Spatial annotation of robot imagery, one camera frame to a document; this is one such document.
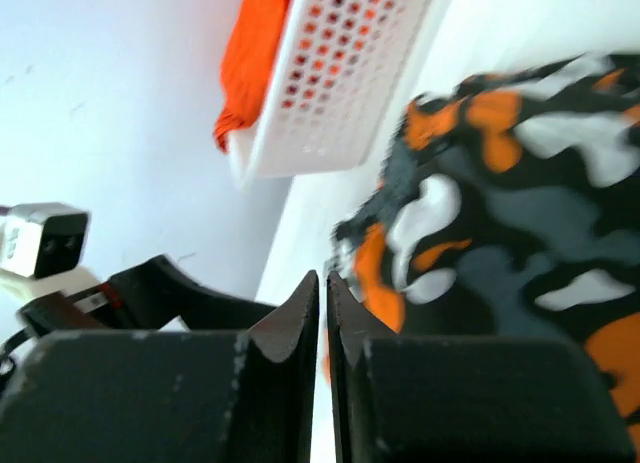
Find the camouflage orange black shorts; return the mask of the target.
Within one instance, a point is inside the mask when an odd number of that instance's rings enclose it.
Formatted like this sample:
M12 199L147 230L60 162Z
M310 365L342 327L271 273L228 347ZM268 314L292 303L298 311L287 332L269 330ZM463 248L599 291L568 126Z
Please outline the camouflage orange black shorts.
M422 94L328 267L403 334L572 341L639 435L639 57Z

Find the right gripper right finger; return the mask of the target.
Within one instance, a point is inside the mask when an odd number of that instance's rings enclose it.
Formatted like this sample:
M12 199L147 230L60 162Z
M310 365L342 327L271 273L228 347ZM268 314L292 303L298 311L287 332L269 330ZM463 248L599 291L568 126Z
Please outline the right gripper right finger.
M340 462L631 462L593 362L539 338L400 336L327 279Z

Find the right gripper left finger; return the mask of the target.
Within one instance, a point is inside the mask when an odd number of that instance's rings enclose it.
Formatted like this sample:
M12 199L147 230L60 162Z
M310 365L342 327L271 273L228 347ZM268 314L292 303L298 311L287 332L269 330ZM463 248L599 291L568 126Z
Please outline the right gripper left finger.
M1 395L5 462L306 462L319 281L248 329L49 333Z

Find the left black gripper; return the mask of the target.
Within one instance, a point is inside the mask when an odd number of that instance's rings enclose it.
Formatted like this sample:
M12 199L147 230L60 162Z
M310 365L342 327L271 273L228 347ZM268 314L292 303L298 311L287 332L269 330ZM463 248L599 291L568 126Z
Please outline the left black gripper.
M71 295L61 283L4 278L1 289L25 305L17 312L23 328L1 345L1 377L17 369L14 351L30 339L73 329L100 329L100 319L114 315L118 303L135 328L159 329L180 318L191 330L244 330L274 310L271 305L211 290L186 274L166 256L158 255L112 275L107 283Z

